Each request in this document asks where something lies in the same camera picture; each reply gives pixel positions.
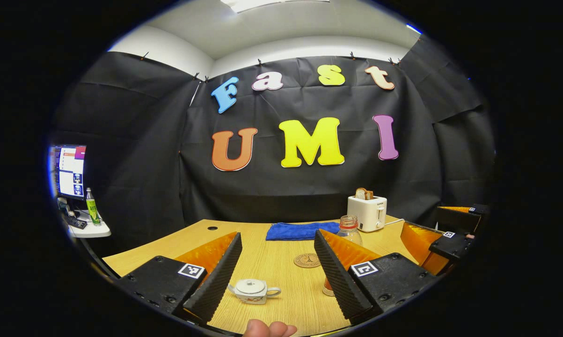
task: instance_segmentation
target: purple letter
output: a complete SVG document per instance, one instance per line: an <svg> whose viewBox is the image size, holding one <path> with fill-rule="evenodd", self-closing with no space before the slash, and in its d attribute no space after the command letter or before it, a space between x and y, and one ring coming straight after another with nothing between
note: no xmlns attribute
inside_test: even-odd
<svg viewBox="0 0 563 337"><path fill-rule="evenodd" d="M393 143L392 123L393 118L387 115L375 115L373 121L379 126L379 137L381 140L380 160L396 159L398 156Z"/></svg>

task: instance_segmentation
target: green bottle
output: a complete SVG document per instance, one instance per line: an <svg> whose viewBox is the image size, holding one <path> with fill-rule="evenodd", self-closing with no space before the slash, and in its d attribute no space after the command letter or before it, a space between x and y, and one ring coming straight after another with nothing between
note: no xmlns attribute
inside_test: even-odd
<svg viewBox="0 0 563 337"><path fill-rule="evenodd" d="M92 195L90 188L86 188L86 204L88 205L88 213L95 226L100 226L100 219L98 218L98 210L96 209L96 201Z"/></svg>

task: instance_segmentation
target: monitor screen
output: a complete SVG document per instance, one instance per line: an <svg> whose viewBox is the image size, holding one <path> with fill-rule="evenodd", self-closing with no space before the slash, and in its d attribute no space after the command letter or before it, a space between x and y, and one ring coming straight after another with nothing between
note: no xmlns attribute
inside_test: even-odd
<svg viewBox="0 0 563 337"><path fill-rule="evenodd" d="M85 145L51 146L49 165L55 196L84 200L85 153Z"/></svg>

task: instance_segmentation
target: white teapot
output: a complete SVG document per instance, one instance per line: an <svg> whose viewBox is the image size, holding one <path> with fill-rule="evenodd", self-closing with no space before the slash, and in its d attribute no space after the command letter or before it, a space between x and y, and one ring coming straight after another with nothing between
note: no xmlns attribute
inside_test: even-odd
<svg viewBox="0 0 563 337"><path fill-rule="evenodd" d="M267 282L259 279L241 279L236 283L235 288L228 284L227 289L233 292L238 299L249 304L265 304L267 297L281 294L281 289L275 287L267 288Z"/></svg>

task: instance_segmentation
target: white shelf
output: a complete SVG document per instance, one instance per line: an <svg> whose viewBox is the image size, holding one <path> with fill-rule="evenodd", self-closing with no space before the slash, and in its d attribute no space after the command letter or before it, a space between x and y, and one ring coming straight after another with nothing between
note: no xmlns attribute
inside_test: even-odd
<svg viewBox="0 0 563 337"><path fill-rule="evenodd" d="M78 237L80 239L88 239L90 237L106 237L110 235L109 226L102 220L100 221L100 226L95 226L87 213L87 210L82 210L78 220L88 222L88 225L84 229L79 229L77 227L69 226L69 235L72 237Z"/></svg>

